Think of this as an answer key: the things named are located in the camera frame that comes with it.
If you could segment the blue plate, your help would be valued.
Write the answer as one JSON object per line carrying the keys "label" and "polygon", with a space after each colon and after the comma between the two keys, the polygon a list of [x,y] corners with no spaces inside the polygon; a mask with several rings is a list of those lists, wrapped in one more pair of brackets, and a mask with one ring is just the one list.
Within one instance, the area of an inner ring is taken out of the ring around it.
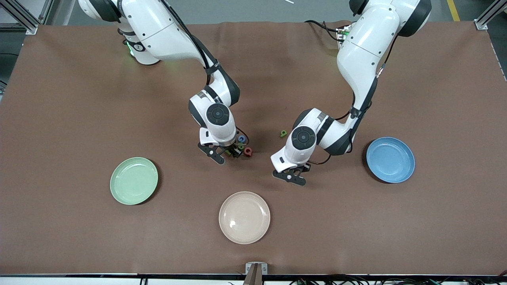
{"label": "blue plate", "polygon": [[372,141],[366,150],[366,164],[377,179],[390,184],[408,180],[416,168],[411,148],[394,137]]}

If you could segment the beige plate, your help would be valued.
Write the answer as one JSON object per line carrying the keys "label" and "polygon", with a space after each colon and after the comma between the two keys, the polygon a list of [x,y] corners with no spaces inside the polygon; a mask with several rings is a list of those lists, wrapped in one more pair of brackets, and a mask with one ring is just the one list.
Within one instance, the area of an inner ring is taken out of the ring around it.
{"label": "beige plate", "polygon": [[258,194],[241,191],[230,195],[221,205],[219,226],[228,240],[250,245],[267,233],[271,213],[267,202]]}

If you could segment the brown table cover mat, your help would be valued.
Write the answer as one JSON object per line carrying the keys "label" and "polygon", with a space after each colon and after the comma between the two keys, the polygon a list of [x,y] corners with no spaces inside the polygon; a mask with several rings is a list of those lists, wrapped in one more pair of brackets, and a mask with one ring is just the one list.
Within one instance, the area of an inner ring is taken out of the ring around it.
{"label": "brown table cover mat", "polygon": [[[232,113],[252,157],[218,165],[198,149],[196,60],[143,66],[116,27],[40,27],[0,103],[0,274],[235,274],[253,261],[271,274],[507,270],[507,82],[487,32],[429,22],[398,38],[353,152],[298,186],[272,176],[270,156],[303,110],[349,110],[337,44],[305,23],[190,29],[240,86]],[[380,137],[411,148],[408,180],[371,173],[366,150]],[[133,157],[151,160],[159,182],[123,205],[109,182]],[[219,226],[241,191],[271,213],[250,245]]]}

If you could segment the green plate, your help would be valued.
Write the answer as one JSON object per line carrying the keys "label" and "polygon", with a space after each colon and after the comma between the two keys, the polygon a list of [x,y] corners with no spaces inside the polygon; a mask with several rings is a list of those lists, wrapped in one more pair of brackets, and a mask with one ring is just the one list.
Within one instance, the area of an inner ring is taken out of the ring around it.
{"label": "green plate", "polygon": [[159,173],[155,164],[143,157],[129,158],[113,171],[109,189],[114,199],[123,205],[138,205],[156,191]]}

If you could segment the aluminium frame profile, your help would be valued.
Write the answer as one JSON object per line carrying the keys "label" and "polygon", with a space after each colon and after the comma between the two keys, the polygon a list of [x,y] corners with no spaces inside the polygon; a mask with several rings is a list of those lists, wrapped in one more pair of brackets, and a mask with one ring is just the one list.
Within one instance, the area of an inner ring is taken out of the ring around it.
{"label": "aluminium frame profile", "polygon": [[507,0],[494,0],[477,19],[474,24],[477,30],[487,30],[487,24],[502,11],[507,9]]}
{"label": "aluminium frame profile", "polygon": [[46,24],[55,0],[0,0],[0,31],[35,35]]}

